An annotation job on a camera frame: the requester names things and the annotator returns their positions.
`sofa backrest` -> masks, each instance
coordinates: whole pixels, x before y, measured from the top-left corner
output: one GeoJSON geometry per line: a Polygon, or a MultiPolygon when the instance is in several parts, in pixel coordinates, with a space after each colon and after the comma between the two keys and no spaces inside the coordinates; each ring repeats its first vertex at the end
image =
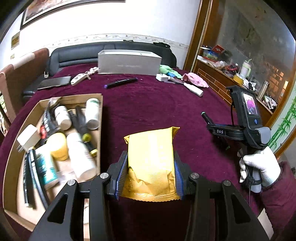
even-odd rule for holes
{"type": "Polygon", "coordinates": [[[0,91],[3,94],[10,122],[13,122],[23,106],[22,92],[38,76],[43,74],[49,57],[47,48],[15,59],[0,71],[0,91]]]}
{"type": "Polygon", "coordinates": [[[172,53],[169,45],[151,44],[143,42],[96,42],[66,46],[55,49],[49,60],[49,75],[54,76],[62,68],[75,64],[88,64],[98,62],[98,53],[108,49],[128,49],[150,51],[162,57],[161,64],[175,68],[177,65],[176,56],[172,53]]]}

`power strip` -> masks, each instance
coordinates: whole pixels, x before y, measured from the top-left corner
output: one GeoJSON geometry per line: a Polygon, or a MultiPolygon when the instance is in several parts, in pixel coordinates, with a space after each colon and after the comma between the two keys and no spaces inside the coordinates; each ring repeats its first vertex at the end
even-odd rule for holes
{"type": "Polygon", "coordinates": [[[81,81],[85,80],[87,78],[87,74],[78,74],[71,80],[71,85],[77,85],[81,81]]]}

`metal thermos bottle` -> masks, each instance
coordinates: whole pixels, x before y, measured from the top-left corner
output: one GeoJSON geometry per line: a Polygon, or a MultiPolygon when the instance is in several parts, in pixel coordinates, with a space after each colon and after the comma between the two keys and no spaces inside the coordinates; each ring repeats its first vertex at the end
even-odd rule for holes
{"type": "Polygon", "coordinates": [[[261,87],[261,89],[260,89],[260,91],[259,91],[259,94],[258,94],[258,96],[257,96],[257,98],[258,98],[259,100],[262,100],[263,97],[265,96],[265,93],[266,93],[266,91],[267,91],[268,86],[269,86],[269,83],[268,83],[267,81],[264,81],[264,84],[262,85],[262,87],[261,87]]]}

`bamboo decal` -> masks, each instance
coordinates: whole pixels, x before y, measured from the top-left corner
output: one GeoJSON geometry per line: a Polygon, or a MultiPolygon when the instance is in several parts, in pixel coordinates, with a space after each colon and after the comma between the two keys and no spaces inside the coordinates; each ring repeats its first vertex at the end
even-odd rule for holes
{"type": "Polygon", "coordinates": [[[288,131],[290,131],[291,127],[291,120],[296,120],[296,97],[293,99],[293,102],[289,111],[287,112],[286,117],[283,118],[281,125],[268,142],[268,146],[270,147],[270,149],[277,147],[276,142],[280,137],[288,135],[288,131]]]}

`purple velvet tablecloth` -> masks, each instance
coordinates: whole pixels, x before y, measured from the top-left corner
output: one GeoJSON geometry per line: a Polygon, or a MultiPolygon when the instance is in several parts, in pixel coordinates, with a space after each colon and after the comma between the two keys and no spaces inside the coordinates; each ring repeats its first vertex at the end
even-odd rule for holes
{"type": "MultiPolygon", "coordinates": [[[[82,64],[64,68],[55,77],[77,75],[96,64],[82,64]]],[[[76,86],[37,91],[12,123],[0,149],[0,186],[13,141],[35,104],[55,96],[102,93],[103,117],[101,136],[101,172],[118,161],[127,145],[123,137],[129,134],[179,126],[173,140],[181,160],[192,171],[207,179],[230,180],[245,198],[248,193],[239,184],[239,158],[225,153],[215,145],[206,129],[201,112],[216,123],[230,124],[230,107],[212,89],[204,88],[200,98],[181,85],[161,83],[146,75],[92,75],[76,86]],[[137,77],[136,83],[104,89],[103,85],[127,77],[137,77]]],[[[258,214],[258,198],[251,197],[253,211],[258,214]]],[[[116,240],[183,240],[189,217],[187,201],[142,202],[127,198],[110,203],[111,219],[116,240]]]]}

